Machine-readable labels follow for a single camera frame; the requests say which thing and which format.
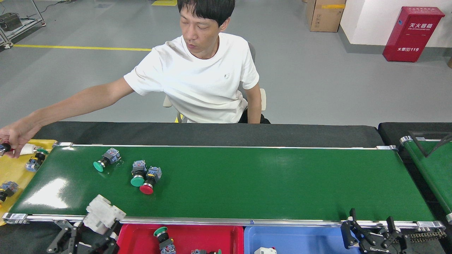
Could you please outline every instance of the green conveyor belt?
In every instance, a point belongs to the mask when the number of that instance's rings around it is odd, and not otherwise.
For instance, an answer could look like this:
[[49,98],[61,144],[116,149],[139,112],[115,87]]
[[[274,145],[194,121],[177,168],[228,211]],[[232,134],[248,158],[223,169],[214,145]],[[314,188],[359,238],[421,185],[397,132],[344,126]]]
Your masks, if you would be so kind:
[[[437,141],[418,141],[430,152]],[[414,141],[404,143],[417,168],[427,182],[446,214],[452,212],[452,142],[433,151],[427,158]]]
[[[101,194],[127,217],[433,221],[392,150],[114,146],[53,149],[10,213],[85,215]],[[162,169],[152,195],[130,184],[135,160]]]

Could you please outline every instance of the white wall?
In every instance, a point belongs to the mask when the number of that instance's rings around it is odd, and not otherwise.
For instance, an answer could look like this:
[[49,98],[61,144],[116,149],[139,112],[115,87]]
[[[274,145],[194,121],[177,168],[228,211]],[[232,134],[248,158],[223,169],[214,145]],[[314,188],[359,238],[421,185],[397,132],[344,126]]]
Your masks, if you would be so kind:
[[341,27],[351,44],[386,45],[402,6],[438,7],[441,19],[427,47],[452,47],[452,0],[347,0]]

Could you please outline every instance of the baseboard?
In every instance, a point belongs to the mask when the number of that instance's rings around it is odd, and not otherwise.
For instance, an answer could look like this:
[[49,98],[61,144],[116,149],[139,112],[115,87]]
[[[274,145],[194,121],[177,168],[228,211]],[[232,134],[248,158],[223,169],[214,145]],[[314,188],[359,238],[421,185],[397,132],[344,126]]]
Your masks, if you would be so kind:
[[[347,53],[381,55],[383,54],[383,50],[385,49],[385,46],[382,45],[351,44],[350,41],[348,41],[347,35],[345,35],[345,32],[341,26],[339,26],[338,34]],[[422,57],[429,56],[452,56],[452,48],[426,47],[424,51],[422,51]]]

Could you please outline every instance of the white t-shirt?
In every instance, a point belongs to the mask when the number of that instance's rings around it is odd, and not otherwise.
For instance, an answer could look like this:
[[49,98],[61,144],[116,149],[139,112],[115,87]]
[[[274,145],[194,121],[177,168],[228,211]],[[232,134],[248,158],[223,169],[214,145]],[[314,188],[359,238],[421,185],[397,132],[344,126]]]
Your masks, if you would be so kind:
[[210,59],[193,56],[182,36],[156,46],[124,79],[140,95],[166,93],[189,122],[238,122],[247,106],[239,84],[251,89],[259,74],[245,39],[227,33],[219,38]]

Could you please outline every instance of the man's left arm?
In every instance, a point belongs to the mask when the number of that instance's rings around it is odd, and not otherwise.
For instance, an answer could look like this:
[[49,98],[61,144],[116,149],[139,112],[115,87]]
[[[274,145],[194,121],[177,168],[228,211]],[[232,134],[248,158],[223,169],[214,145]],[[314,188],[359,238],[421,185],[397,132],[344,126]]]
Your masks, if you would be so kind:
[[245,89],[248,101],[248,123],[260,123],[262,113],[262,97],[259,82],[251,89]]

